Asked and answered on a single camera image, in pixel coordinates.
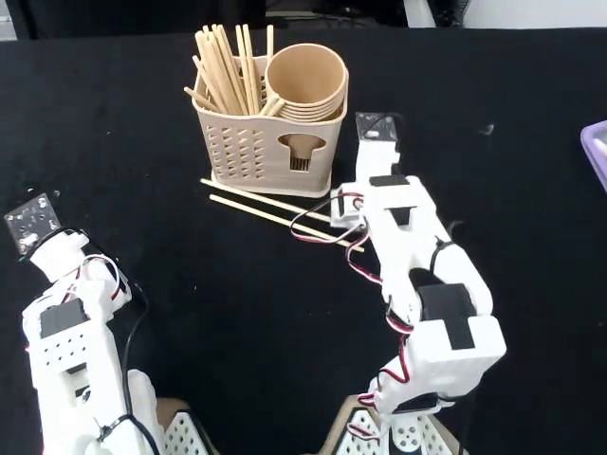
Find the black fabric surface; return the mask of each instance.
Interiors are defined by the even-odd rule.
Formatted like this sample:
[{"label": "black fabric surface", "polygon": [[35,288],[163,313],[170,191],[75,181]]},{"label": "black fabric surface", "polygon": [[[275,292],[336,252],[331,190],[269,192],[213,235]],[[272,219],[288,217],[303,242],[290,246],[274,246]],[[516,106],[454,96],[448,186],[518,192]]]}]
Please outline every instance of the black fabric surface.
[{"label": "black fabric surface", "polygon": [[[334,184],[354,177],[353,113],[397,111],[408,120],[403,167],[444,221],[465,221],[455,240],[492,290],[508,347],[479,390],[471,453],[588,453],[605,422],[607,195],[579,131],[607,118],[607,31],[276,38],[306,41],[335,48],[350,69]],[[208,201],[198,183],[208,158],[181,91],[193,52],[185,35],[1,44],[0,209],[46,191],[64,224],[120,257],[153,301],[133,365],[159,396],[190,402],[222,453],[316,451],[396,337],[379,290],[342,248],[298,243]],[[0,452],[36,454],[20,313],[46,284],[16,260],[6,231]],[[362,262],[377,269],[371,252]],[[119,346],[136,313],[116,314]],[[456,434],[457,408],[441,413]]]}]

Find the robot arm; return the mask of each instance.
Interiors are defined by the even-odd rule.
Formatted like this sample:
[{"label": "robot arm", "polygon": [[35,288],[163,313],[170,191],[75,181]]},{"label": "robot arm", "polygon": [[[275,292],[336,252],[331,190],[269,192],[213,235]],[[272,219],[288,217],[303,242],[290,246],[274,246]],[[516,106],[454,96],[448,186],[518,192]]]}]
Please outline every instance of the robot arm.
[{"label": "robot arm", "polygon": [[[476,267],[451,241],[419,179],[395,169],[394,125],[368,116],[357,116],[357,181],[332,193],[362,194],[363,203],[357,205],[355,196],[335,197],[331,222],[368,229],[387,315],[410,330],[402,332],[399,355],[371,381],[364,397],[384,415],[436,412],[474,389],[504,355],[506,344]],[[366,128],[369,122],[377,127],[373,135],[367,135],[365,121]],[[415,289],[409,278],[414,268],[431,271],[442,283]]]},{"label": "robot arm", "polygon": [[[131,300],[130,283],[112,259],[88,254],[85,233],[59,227],[44,195],[6,218],[15,222],[9,228],[24,257],[51,283],[23,312],[45,454],[153,453],[134,425],[105,429],[127,413],[116,343],[106,323]],[[149,378],[130,371],[128,381],[134,417],[163,446]]]}]

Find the metal plate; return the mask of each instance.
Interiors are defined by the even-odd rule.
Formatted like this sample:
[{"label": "metal plate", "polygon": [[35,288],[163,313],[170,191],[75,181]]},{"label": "metal plate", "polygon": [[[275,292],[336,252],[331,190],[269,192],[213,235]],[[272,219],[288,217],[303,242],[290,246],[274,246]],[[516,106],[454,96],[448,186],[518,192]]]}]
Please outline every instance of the metal plate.
[{"label": "metal plate", "polygon": [[390,114],[382,112],[357,112],[357,131],[359,141],[381,140],[396,142],[395,120]]},{"label": "metal plate", "polygon": [[27,254],[41,239],[59,228],[59,218],[45,193],[4,215],[19,254]]}]

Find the black cable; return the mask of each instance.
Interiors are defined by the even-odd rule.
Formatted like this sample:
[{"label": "black cable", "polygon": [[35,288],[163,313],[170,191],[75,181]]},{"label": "black cable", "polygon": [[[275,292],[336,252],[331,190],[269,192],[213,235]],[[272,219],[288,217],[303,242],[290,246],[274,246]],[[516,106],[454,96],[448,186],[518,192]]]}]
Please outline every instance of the black cable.
[{"label": "black cable", "polygon": [[133,414],[124,414],[121,415],[118,419],[116,419],[109,427],[103,427],[101,429],[101,435],[97,439],[98,442],[102,442],[105,438],[107,438],[112,432],[122,423],[126,421],[131,422],[143,435],[148,445],[152,449],[152,453],[154,455],[160,455],[160,451],[158,450],[158,446],[156,445],[156,441],[154,440],[154,436],[145,427]]},{"label": "black cable", "polygon": [[120,364],[120,371],[122,373],[122,392],[124,394],[124,404],[126,406],[127,414],[133,413],[133,401],[131,399],[131,389],[129,387],[129,376],[128,376],[128,374],[129,374],[129,367],[128,367],[129,353],[131,352],[131,343],[133,342],[133,338],[135,338],[135,335],[137,334],[139,325],[141,324],[143,319],[148,315],[148,312],[150,311],[150,301],[145,296],[145,293],[143,292],[141,287],[136,282],[132,282],[132,284],[133,284],[133,287],[135,289],[137,289],[139,296],[140,296],[141,300],[143,301],[144,308],[143,308],[143,312],[139,315],[139,317],[133,324],[133,327],[131,327],[131,332],[129,333],[128,338],[126,338],[126,343],[124,344],[124,351],[122,354],[122,362]]}]

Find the beige plastic caddy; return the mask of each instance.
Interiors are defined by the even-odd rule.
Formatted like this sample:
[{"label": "beige plastic caddy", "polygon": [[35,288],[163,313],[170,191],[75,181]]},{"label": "beige plastic caddy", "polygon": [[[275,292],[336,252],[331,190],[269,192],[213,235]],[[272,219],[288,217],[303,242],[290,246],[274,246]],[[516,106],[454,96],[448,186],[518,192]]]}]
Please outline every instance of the beige plastic caddy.
[{"label": "beige plastic caddy", "polygon": [[[240,60],[232,56],[242,68]],[[321,45],[293,45],[253,59],[261,77],[261,105],[284,103],[276,117],[234,116],[192,100],[212,164],[212,179],[246,191],[321,197],[347,112],[348,71]],[[194,92],[211,100],[197,76]]]}]

